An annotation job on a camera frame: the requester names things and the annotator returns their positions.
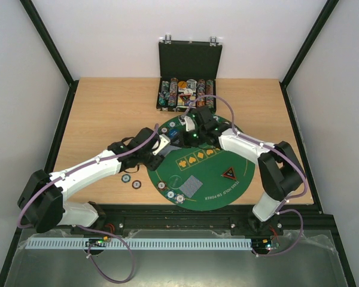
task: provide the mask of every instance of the wooden table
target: wooden table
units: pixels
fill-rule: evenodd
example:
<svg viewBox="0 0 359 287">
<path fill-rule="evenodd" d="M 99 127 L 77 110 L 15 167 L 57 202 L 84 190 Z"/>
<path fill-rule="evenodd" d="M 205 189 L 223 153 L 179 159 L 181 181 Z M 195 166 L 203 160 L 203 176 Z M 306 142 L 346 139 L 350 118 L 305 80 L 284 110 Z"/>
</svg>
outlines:
<svg viewBox="0 0 359 287">
<path fill-rule="evenodd" d="M 135 136 L 143 127 L 162 124 L 178 113 L 156 111 L 158 78 L 82 78 L 66 126 L 54 170 L 85 161 L 113 142 Z M 233 107 L 236 125 L 245 133 L 268 142 L 287 141 L 297 153 L 296 141 L 278 80 L 220 79 L 217 94 Z M 217 114 L 231 118 L 227 107 L 217 101 Z M 116 204 L 172 204 L 155 189 L 144 166 L 132 174 L 142 187 L 134 190 L 121 174 L 84 188 L 70 200 Z M 232 204 L 255 204 L 263 188 L 255 171 L 250 187 Z M 312 204 L 310 191 L 290 203 Z"/>
</svg>

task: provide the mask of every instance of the poker chip case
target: poker chip case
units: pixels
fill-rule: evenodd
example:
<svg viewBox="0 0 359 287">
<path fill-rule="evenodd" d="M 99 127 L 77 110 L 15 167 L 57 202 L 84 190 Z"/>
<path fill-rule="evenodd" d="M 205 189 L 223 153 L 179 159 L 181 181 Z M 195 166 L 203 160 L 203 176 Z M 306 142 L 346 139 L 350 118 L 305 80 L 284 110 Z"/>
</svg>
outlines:
<svg viewBox="0 0 359 287">
<path fill-rule="evenodd" d="M 209 42 L 171 41 L 166 35 L 159 41 L 160 84 L 157 93 L 156 108 L 159 111 L 185 111 L 189 103 L 201 94 L 216 93 L 215 79 L 222 52 L 222 43 L 210 37 Z M 180 92 L 180 86 L 189 80 L 197 81 L 194 93 Z M 217 101 L 206 97 L 199 101 L 215 113 Z"/>
</svg>

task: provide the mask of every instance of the red triangle logo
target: red triangle logo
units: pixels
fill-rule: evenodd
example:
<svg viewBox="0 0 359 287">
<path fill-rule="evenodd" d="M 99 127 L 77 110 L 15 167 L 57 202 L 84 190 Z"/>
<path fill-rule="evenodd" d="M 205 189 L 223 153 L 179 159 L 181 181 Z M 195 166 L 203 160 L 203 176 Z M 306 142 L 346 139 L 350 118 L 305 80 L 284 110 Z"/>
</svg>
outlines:
<svg viewBox="0 0 359 287">
<path fill-rule="evenodd" d="M 230 178 L 234 181 L 237 180 L 237 177 L 235 176 L 235 172 L 234 172 L 234 168 L 233 167 L 230 167 L 227 171 L 225 171 L 222 176 L 224 178 Z"/>
<path fill-rule="evenodd" d="M 190 100 L 190 94 L 188 94 L 188 95 L 186 95 L 186 94 L 181 94 L 180 95 L 180 98 L 181 98 L 181 100 L 183 100 L 184 101 L 184 103 L 187 103 L 189 100 Z"/>
</svg>

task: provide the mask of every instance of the black case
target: black case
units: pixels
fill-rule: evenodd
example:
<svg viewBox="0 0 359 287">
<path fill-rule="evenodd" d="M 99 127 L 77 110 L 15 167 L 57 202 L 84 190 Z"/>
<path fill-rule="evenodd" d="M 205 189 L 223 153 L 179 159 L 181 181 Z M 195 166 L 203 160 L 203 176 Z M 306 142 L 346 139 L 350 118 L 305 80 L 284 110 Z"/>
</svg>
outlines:
<svg viewBox="0 0 359 287">
<path fill-rule="evenodd" d="M 177 78 L 178 81 L 213 80 L 215 94 L 215 79 L 220 63 L 222 44 L 216 42 L 214 37 L 211 38 L 210 42 L 168 41 L 166 39 L 160 41 L 158 47 L 161 79 L 156 108 L 159 111 L 185 111 L 185 108 L 161 106 L 159 104 L 162 81 L 170 82 L 171 78 Z M 217 101 L 214 98 L 214 106 L 210 110 L 215 112 L 216 109 Z"/>
</svg>

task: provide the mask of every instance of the gray floor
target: gray floor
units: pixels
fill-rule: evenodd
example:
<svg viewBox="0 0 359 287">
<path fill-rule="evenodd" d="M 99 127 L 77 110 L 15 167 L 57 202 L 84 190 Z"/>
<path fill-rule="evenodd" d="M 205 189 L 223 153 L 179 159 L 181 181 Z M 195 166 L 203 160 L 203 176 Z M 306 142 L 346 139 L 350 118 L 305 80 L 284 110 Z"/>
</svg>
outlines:
<svg viewBox="0 0 359 287">
<path fill-rule="evenodd" d="M 22 234 L 22 240 L 32 235 Z M 287 246 L 295 237 L 282 237 Z M 347 286 L 328 231 L 305 232 L 307 239 L 291 252 L 256 258 L 250 251 L 134 251 L 135 277 L 123 286 Z M 62 236 L 54 231 L 50 236 Z M 135 238 L 217 238 L 210 231 L 141 231 Z M 130 272 L 127 251 L 105 250 L 95 258 L 117 280 Z M 6 286 L 114 286 L 97 274 L 84 251 L 18 248 Z"/>
</svg>

